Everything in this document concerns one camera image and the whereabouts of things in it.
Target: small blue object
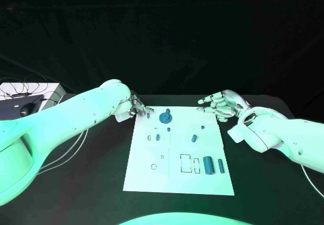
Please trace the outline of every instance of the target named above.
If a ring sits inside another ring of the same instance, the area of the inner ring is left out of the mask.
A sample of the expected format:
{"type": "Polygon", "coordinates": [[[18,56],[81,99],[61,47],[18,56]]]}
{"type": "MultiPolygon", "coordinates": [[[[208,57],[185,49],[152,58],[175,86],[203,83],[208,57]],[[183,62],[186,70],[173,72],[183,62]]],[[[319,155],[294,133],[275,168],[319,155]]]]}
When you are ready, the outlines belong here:
{"type": "Polygon", "coordinates": [[[196,142],[198,135],[193,135],[192,142],[196,142]]]}
{"type": "Polygon", "coordinates": [[[225,173],[225,167],[224,167],[224,161],[222,161],[222,159],[218,159],[218,165],[219,165],[221,173],[225,173]]]}
{"type": "Polygon", "coordinates": [[[215,165],[214,165],[214,160],[211,156],[205,156],[203,157],[203,161],[205,161],[205,173],[208,175],[215,174],[215,165]]]}
{"type": "Polygon", "coordinates": [[[173,120],[173,116],[170,114],[170,109],[167,109],[167,111],[160,115],[160,122],[162,123],[170,123],[173,120]]]}

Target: black curtain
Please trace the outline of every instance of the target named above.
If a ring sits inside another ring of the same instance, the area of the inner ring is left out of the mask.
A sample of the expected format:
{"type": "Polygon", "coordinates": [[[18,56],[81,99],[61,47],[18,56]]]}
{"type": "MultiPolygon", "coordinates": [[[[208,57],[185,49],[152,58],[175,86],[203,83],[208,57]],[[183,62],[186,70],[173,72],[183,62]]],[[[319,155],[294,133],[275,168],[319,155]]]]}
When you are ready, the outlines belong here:
{"type": "Polygon", "coordinates": [[[140,94],[232,89],[281,97],[297,112],[323,88],[297,69],[324,36],[323,11],[296,0],[2,3],[0,75],[39,73],[77,93],[108,79],[140,94]]]}

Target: table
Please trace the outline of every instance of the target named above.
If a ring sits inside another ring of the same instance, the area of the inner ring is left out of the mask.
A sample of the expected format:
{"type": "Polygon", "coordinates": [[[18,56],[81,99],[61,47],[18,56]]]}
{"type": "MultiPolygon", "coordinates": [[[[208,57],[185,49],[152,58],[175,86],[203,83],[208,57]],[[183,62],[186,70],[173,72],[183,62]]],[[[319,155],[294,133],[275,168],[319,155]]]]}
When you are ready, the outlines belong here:
{"type": "MultiPolygon", "coordinates": [[[[147,95],[140,99],[146,105],[198,106],[203,97],[147,95]]],[[[293,118],[280,98],[262,95],[245,99],[293,118]]],[[[110,117],[90,129],[71,161],[41,174],[25,192],[0,207],[2,224],[114,225],[163,212],[205,213],[257,225],[324,224],[324,199],[301,166],[280,151],[258,153],[245,142],[234,142],[228,130],[237,118],[219,123],[235,196],[123,191],[134,121],[117,123],[110,117]]],[[[49,161],[62,155],[75,139],[54,150],[49,161]]]]}

